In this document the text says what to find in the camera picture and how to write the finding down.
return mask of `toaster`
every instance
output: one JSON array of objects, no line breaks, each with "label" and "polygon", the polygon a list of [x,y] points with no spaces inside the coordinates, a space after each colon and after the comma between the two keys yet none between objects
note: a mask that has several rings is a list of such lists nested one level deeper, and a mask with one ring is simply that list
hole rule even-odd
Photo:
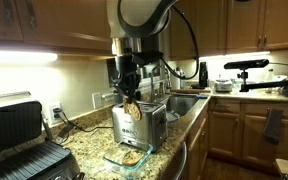
[{"label": "toaster", "polygon": [[115,105],[113,113],[113,131],[116,142],[147,150],[152,146],[156,151],[167,137],[166,106],[159,103],[138,102],[142,119],[134,120],[124,113],[124,105]]}]

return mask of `panini press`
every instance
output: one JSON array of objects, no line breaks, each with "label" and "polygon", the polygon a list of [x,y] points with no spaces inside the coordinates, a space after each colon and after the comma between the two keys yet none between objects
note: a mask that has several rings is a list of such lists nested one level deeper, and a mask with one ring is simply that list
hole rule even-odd
[{"label": "panini press", "polygon": [[[18,93],[2,95],[0,99],[18,95],[21,96]],[[0,101],[0,152],[37,138],[42,133],[42,124],[49,130],[42,121],[42,105],[38,101],[30,98],[6,103]],[[79,166],[71,151],[51,140],[0,160],[0,179],[3,180],[81,179],[80,177]]]}]

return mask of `dish towel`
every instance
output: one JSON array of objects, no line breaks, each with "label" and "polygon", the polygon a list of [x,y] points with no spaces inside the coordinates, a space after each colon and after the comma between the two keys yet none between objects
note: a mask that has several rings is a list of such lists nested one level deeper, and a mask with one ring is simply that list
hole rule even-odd
[{"label": "dish towel", "polygon": [[281,129],[283,110],[269,109],[266,115],[266,124],[263,134],[265,141],[273,145],[278,145]]}]

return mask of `electrical outlet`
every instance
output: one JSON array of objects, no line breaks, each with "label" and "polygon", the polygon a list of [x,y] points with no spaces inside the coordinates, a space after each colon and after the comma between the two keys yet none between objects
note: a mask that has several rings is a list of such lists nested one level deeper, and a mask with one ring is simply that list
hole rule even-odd
[{"label": "electrical outlet", "polygon": [[57,103],[49,104],[47,108],[48,116],[49,116],[48,119],[51,125],[62,122],[61,118],[55,118],[55,113],[53,110],[56,108],[61,108],[61,103],[57,102]]},{"label": "electrical outlet", "polygon": [[94,109],[102,107],[102,95],[100,92],[92,94],[92,102]]}]

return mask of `glass baking dish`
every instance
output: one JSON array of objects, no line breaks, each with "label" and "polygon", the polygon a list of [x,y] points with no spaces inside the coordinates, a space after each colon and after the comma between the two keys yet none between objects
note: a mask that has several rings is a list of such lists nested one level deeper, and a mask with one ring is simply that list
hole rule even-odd
[{"label": "glass baking dish", "polygon": [[[148,155],[151,154],[153,150],[153,146],[146,145],[148,150],[144,150],[138,147],[130,146],[125,143],[117,143],[114,147],[108,150],[105,155],[103,156],[103,160],[106,162],[106,169],[127,179],[133,179],[138,176],[138,173],[141,172],[142,164],[145,162]],[[143,157],[133,166],[126,166],[122,164],[122,160],[124,156],[130,152],[135,151],[137,153],[143,154]]]}]

